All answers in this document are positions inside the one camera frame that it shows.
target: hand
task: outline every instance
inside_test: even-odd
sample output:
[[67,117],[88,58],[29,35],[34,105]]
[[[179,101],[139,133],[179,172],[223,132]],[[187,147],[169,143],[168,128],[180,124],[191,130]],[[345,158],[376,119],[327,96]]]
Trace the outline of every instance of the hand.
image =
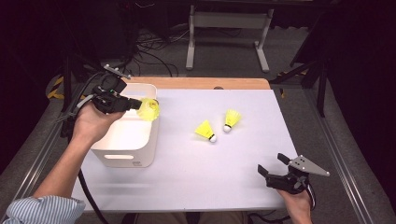
[[289,194],[284,190],[277,189],[277,192],[285,201],[291,220],[294,224],[311,224],[311,198],[304,190],[298,194]]
[[78,141],[91,146],[102,139],[106,135],[110,125],[117,119],[120,119],[124,114],[125,112],[104,114],[96,109],[92,102],[88,102],[78,113],[72,140],[78,139]]

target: shuttlecock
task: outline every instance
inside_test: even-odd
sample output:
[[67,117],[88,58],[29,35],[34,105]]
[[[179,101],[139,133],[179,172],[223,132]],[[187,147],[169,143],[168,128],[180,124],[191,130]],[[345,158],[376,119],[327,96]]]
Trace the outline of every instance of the shuttlecock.
[[241,119],[241,114],[233,109],[228,109],[225,114],[224,132],[228,133],[231,128]]
[[209,141],[212,143],[216,142],[217,140],[217,137],[213,134],[212,127],[210,127],[209,121],[207,119],[202,122],[197,129],[195,129],[195,132],[209,139]]
[[142,105],[138,110],[136,110],[136,114],[139,118],[146,121],[153,121],[160,115],[160,106],[157,100],[142,98],[140,100]]

